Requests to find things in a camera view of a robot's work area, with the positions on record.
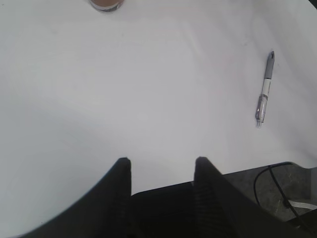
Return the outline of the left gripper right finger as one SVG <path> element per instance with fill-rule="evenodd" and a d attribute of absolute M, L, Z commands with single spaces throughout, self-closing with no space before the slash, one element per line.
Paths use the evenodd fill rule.
<path fill-rule="evenodd" d="M 311 238 L 237 190 L 205 157 L 195 162 L 194 197 L 198 238 Z"/>

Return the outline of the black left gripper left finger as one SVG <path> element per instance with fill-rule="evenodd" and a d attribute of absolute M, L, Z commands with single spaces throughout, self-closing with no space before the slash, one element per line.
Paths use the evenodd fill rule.
<path fill-rule="evenodd" d="M 25 238 L 126 238 L 131 162 L 118 159 L 105 176 L 61 214 Z"/>

